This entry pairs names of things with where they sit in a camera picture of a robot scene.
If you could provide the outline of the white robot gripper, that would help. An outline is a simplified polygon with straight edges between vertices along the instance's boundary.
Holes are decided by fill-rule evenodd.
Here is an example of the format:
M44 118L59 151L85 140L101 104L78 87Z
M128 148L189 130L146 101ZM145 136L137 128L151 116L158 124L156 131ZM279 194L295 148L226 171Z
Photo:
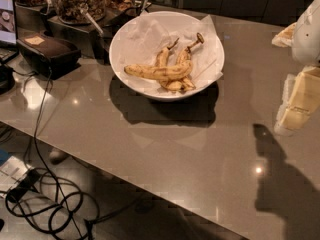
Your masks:
M292 57L305 66L298 75L289 74L284 82L282 104L274 130L290 136L301 129L320 107L320 0L314 0L297 23L276 34L271 43L291 47Z

